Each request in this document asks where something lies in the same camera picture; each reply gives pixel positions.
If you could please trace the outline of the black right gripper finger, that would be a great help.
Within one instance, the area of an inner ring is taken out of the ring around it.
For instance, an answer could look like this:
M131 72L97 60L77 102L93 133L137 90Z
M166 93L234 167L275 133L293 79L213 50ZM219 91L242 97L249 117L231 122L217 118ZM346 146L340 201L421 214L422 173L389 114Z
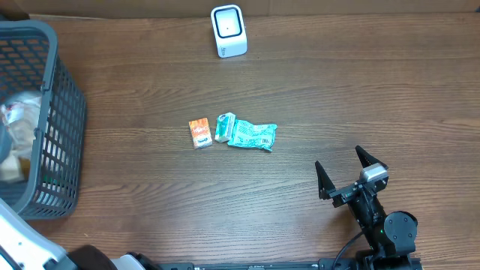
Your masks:
M358 159L361 162L363 168L369 167L374 164L382 165L386 170L389 168L385 163L375 158L373 155L369 154L365 151L360 145L355 147L356 154L358 155Z
M332 198L331 194L336 191L336 187L318 160L315 162L315 168L318 178L319 198L321 200L330 200Z

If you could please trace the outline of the teal packet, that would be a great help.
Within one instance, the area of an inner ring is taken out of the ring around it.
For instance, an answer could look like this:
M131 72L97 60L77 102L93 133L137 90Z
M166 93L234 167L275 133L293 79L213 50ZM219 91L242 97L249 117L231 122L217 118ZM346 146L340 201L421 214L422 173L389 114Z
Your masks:
M245 120L236 120L232 138L227 142L228 146L244 149L262 149L272 151L275 144L276 124L251 124Z

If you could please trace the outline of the Kleenex tissue pack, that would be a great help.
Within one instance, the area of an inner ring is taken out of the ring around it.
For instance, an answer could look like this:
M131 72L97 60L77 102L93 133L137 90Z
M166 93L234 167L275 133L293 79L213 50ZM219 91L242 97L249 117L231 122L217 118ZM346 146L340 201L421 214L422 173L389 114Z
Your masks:
M214 139L219 143L225 143L232 139L236 115L232 112L221 114L217 117L217 127Z

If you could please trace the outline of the orange tissue pack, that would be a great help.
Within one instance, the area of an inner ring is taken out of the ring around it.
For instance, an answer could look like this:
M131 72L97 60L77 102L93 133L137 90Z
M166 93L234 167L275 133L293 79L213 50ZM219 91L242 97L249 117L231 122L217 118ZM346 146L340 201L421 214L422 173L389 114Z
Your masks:
M190 121L189 128L193 140L193 147L195 149L201 149L212 145L213 140L207 118Z

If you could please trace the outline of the clear dried mushroom bag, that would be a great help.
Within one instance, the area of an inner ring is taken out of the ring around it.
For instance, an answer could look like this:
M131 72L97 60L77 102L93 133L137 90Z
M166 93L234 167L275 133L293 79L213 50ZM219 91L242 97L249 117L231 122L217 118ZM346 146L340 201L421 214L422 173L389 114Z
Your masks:
M17 158L32 158L41 100L39 91L21 91L8 97L1 105L1 120L12 142L11 151Z

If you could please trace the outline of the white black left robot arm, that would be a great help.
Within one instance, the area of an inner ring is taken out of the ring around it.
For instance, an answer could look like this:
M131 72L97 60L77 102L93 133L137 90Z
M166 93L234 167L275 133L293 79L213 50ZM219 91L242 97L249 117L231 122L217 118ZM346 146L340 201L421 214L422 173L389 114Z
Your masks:
M110 259L92 245L71 252L42 236L1 201L1 270L143 270L159 266L137 255Z

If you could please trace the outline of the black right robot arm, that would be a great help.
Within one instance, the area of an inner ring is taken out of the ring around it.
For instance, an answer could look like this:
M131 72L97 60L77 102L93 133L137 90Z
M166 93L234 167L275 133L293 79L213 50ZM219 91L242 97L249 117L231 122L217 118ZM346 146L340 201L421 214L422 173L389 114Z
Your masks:
M418 220L407 211L386 214L377 194L387 187L388 166L361 146L355 147L362 170L353 184L337 189L319 161L315 162L319 198L337 208L347 205L361 232L334 259L318 261L319 269L422 270L416 250Z

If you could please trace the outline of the white barcode scanner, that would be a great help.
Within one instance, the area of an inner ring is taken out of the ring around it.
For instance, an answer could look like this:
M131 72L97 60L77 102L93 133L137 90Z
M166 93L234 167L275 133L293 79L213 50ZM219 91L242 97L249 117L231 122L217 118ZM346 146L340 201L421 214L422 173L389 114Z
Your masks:
M240 56L248 51L245 23L238 5L215 7L211 11L211 24L220 58Z

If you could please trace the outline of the grey plastic mesh basket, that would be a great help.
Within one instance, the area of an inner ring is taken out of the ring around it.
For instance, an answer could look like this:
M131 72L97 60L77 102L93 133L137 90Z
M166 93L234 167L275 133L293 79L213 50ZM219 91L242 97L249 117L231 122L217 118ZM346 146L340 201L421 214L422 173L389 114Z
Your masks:
M45 22L1 22L1 102L21 92L41 96L28 135L32 157L28 178L1 183L1 198L25 220L70 215L78 202L86 99L58 53L58 38Z

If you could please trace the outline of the brown cardboard back panel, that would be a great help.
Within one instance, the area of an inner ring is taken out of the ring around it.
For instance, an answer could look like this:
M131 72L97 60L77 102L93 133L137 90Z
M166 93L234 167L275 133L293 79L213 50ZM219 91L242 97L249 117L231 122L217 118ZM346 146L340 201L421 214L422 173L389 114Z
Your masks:
M222 5L238 5L247 17L323 14L466 13L479 0L1 0L1 14L105 19L207 17Z

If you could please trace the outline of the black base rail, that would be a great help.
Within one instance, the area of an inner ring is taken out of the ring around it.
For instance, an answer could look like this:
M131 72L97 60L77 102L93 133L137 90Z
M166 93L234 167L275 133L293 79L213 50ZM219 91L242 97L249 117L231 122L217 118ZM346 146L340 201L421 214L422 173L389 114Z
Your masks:
M162 270L331 270L334 259L303 262L245 262L193 264L192 262L158 263Z

